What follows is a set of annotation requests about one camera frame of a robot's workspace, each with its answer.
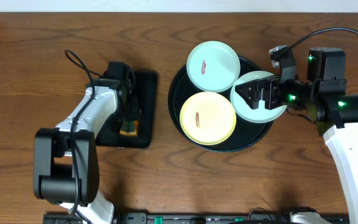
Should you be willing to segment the green and orange sponge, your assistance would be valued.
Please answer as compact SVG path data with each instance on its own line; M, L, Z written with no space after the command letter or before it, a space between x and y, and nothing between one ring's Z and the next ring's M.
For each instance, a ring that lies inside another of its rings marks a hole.
M122 119L122 126L119 134L129 137L138 136L140 115L141 110L134 110L125 114Z

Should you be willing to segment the light blue plate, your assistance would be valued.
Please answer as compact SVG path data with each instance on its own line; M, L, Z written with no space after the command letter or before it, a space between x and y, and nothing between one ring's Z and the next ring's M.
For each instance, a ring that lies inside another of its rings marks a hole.
M260 100L259 107L253 110L249 107L245 100L235 92L235 87L237 85L250 82L256 79L269 77L271 75L273 74L266 71L248 72L239 77L238 80L233 84L231 88L230 101L236 113L244 120L253 123L267 123L277 119L286 110L286 106L279 106L278 108L275 108L273 110L267 110L265 109L264 100Z
M212 40L197 45L190 52L186 71L200 90L219 93L232 87L239 78L241 63L232 47Z

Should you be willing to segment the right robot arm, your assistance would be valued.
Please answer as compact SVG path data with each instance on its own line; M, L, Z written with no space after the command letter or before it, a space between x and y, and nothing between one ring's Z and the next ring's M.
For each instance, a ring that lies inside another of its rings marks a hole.
M255 122L279 107L305 110L324 138L336 165L346 198L349 221L358 223L358 95L346 94L346 55L335 47L314 47L308 56L307 82L298 80L296 62L286 45L269 51L278 75L260 71L245 75L232 88L251 110Z

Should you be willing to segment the rectangular black tray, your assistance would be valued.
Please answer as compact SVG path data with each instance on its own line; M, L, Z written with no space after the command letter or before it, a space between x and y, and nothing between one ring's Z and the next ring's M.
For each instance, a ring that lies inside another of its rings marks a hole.
M137 136L119 134L122 127L122 113L116 111L103 124L96 137L98 146L146 148L152 140L155 99L157 93L157 74L138 70L134 72L136 84L132 91L139 99L140 120Z

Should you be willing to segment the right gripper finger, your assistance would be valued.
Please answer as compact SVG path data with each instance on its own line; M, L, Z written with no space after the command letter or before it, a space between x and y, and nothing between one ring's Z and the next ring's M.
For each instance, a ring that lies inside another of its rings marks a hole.
M243 84L237 85L235 87L236 93L243 95L253 95L261 94L262 89L264 88L267 80L266 79L256 79Z
M256 110L259 108L259 103L262 100L262 92L246 93L241 96L247 105L252 109Z

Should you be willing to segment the yellow plate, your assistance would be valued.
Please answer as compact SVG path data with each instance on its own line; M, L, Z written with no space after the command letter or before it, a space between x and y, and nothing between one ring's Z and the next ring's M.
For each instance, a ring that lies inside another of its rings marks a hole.
M231 102L213 92L189 97L180 110L180 126L187 137L202 145L224 142L236 127L236 112Z

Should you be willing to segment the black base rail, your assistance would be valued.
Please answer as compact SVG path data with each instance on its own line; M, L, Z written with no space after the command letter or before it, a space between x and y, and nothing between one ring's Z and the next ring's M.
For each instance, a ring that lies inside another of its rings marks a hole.
M290 221L289 215L273 215L254 213L250 215L252 221L275 221L286 222ZM330 223L350 223L349 218L344 216L323 216L325 220ZM248 220L247 215L148 215L146 213L123 213L120 215L114 215L113 224L192 224L192 223L232 223ZM44 215L42 223L80 223L79 217L74 220L68 220L64 215Z

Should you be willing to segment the light blue plate top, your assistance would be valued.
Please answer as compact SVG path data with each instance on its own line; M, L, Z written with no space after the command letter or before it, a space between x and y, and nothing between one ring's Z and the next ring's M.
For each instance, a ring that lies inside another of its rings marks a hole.
M241 63L232 47L212 40L197 45L190 52L186 71L200 90L219 93L232 87L239 78Z

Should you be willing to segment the round black tray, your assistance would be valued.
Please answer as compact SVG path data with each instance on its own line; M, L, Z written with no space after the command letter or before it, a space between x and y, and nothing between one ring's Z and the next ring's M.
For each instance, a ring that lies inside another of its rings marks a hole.
M197 88L190 80L187 74L186 65L182 66L173 78L168 92L168 110L173 124L179 133L187 138L187 135L180 125L180 110L185 101L192 95L199 93L201 90ZM260 141L270 130L273 123L252 123L237 117L236 127L233 133L225 141L207 146L199 144L190 138L187 140L195 146L213 152L236 152L247 149Z

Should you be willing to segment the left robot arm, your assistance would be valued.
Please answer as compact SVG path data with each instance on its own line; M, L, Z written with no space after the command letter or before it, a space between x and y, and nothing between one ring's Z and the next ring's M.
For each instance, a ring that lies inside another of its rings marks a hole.
M129 108L134 85L128 65L109 62L66 119L36 132L34 194L68 210L66 215L45 214L44 223L112 223L114 205L99 191L96 137L112 114Z

